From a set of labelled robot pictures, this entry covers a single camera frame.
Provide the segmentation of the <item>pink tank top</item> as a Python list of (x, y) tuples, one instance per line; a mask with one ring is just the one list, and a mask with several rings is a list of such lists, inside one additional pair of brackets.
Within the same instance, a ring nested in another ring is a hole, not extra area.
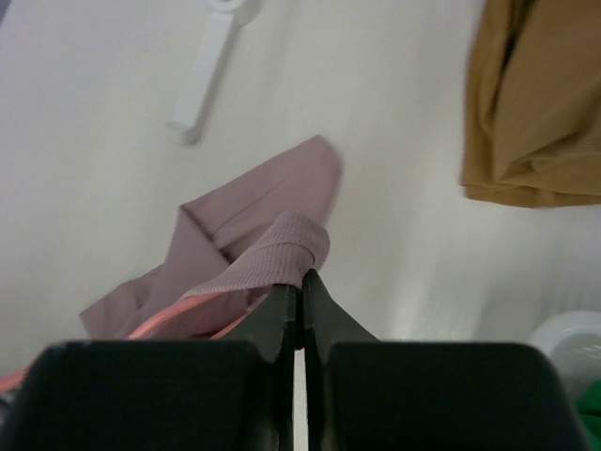
[(314, 136), (181, 205), (165, 261), (87, 307), (92, 338), (123, 338), (226, 271), (287, 212), (323, 225), (341, 178), (337, 153)]

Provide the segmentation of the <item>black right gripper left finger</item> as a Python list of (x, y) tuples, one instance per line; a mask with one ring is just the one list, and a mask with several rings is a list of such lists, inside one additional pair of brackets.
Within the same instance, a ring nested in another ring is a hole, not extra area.
[(71, 341), (30, 368), (5, 450), (289, 450), (298, 291), (217, 339)]

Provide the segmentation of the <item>pink hanger with pink top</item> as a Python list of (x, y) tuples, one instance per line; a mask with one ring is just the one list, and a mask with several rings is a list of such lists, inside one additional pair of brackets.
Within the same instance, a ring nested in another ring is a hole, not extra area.
[(234, 292), (209, 293), (178, 301), (140, 325), (126, 340), (221, 337), (252, 310)]

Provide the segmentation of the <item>green tank top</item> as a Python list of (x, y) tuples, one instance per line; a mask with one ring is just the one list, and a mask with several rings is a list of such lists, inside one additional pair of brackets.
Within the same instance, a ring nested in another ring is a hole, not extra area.
[(578, 398), (577, 410), (580, 415), (600, 417), (601, 382), (594, 381)]

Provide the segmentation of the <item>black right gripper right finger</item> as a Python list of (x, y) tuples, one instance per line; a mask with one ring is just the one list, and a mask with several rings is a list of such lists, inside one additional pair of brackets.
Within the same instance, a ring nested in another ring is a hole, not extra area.
[(302, 285), (312, 450), (589, 450), (559, 375), (520, 343), (381, 341)]

